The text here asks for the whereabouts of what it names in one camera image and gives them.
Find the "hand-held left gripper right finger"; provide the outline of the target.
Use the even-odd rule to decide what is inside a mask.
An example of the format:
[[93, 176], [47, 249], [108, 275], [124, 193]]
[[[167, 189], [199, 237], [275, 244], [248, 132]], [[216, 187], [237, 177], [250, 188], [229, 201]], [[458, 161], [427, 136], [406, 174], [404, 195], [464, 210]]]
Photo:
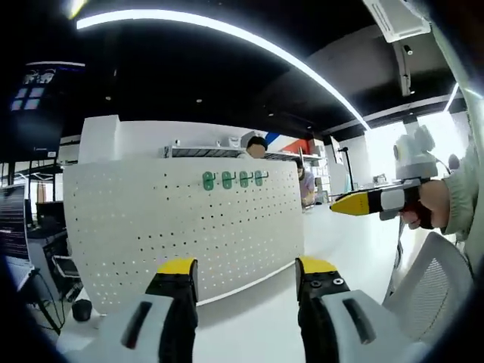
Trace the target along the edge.
[[350, 290], [327, 261], [299, 256], [298, 324], [307, 362], [404, 362], [412, 342], [393, 313], [360, 290]]

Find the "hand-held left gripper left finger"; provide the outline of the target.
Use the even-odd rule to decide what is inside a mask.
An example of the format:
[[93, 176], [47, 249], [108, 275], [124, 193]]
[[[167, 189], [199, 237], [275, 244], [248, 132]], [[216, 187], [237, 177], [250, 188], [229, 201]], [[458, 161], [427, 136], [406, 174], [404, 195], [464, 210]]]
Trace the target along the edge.
[[162, 263], [143, 294], [106, 317], [96, 361], [192, 362], [197, 301], [197, 260]]

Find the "person's right hand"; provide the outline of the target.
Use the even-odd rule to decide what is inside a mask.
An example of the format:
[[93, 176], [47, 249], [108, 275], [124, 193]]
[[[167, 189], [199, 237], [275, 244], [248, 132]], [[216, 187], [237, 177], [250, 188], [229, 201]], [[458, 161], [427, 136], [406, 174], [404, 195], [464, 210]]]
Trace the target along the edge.
[[450, 218], [450, 193], [443, 180], [432, 180], [419, 187], [419, 201], [399, 215], [410, 229], [445, 228]]

